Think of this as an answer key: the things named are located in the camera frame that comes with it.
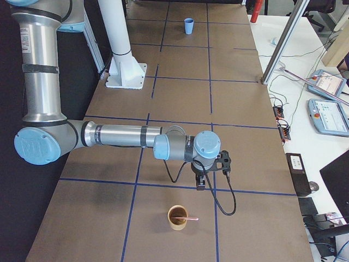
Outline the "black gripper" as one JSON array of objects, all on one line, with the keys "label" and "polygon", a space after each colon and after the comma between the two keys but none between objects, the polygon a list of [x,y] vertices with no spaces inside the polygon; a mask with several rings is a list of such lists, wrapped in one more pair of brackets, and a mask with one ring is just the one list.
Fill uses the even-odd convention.
[{"label": "black gripper", "polygon": [[195,173],[196,189],[204,190],[206,186],[206,174],[208,174],[211,171],[215,171],[215,164],[204,165],[201,161],[192,161],[191,169]]}]

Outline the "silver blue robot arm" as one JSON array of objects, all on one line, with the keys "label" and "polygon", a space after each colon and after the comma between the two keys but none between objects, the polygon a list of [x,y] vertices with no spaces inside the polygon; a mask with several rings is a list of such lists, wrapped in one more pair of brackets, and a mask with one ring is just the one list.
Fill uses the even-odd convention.
[{"label": "silver blue robot arm", "polygon": [[80,147],[151,148],[156,159],[181,160],[195,173],[196,188],[210,186],[208,173],[218,169],[226,153],[211,131],[186,135],[170,128],[96,124],[69,120],[61,111],[57,32],[81,32],[85,27],[83,1],[10,1],[12,17],[20,26],[22,71],[27,114],[14,137],[18,155],[34,165],[45,165]]}]

